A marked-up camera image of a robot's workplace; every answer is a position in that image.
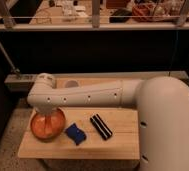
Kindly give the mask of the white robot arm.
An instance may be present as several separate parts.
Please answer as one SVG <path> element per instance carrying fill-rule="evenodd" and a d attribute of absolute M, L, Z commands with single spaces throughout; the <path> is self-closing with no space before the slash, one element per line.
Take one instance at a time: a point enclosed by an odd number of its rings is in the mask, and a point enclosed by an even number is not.
<path fill-rule="evenodd" d="M 134 107 L 139 122 L 139 171 L 189 171 L 189 86 L 177 78 L 58 89 L 53 75 L 41 73 L 28 102 L 43 114 L 56 107 Z"/>

